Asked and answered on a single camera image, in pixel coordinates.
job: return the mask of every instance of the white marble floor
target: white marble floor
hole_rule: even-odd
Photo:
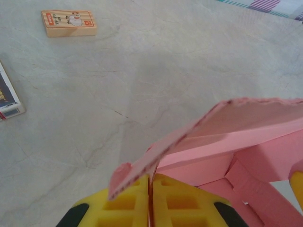
[[[27,112],[0,122],[0,226],[53,227],[155,140],[239,96],[303,96],[303,25],[215,0],[0,0],[0,59]],[[91,10],[48,38],[40,11]]]

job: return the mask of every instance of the small wooden box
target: small wooden box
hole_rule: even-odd
[[[95,35],[97,25],[90,11],[43,10],[48,37]]]

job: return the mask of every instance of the pink cardboard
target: pink cardboard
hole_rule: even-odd
[[[227,197],[252,226],[303,226],[298,211],[269,184],[303,170],[302,133],[302,99],[220,102],[153,144],[135,163],[122,164],[111,177],[108,198],[114,199],[144,174],[152,181],[156,172],[201,188],[227,180],[235,192],[223,187]]]
[[[236,158],[260,181],[287,180],[292,168],[303,170],[303,130],[239,151]]]
[[[265,227],[302,227],[303,216],[269,183],[261,182],[237,161],[226,175],[233,190],[248,202]]]
[[[222,196],[228,199],[232,207],[240,214],[243,220],[250,227],[263,227],[264,223],[258,217],[258,215],[253,211],[249,204],[244,204],[241,195],[233,190],[233,186],[227,179],[221,179],[211,183],[207,183],[199,186],[202,190],[211,192],[213,194]]]

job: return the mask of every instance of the red label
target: red label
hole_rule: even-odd
[[[0,112],[0,118],[2,119],[2,120],[5,120],[6,118],[5,118],[5,116]]]
[[[46,16],[47,16],[48,24],[54,25],[52,15],[50,13],[47,13]]]
[[[90,20],[85,20],[84,23],[85,23],[86,26],[91,26],[91,21]]]

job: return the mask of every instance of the cardboard box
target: cardboard box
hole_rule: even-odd
[[[25,112],[0,62],[0,121]]]
[[[90,11],[44,10],[41,16],[48,37],[97,34],[97,25]]]

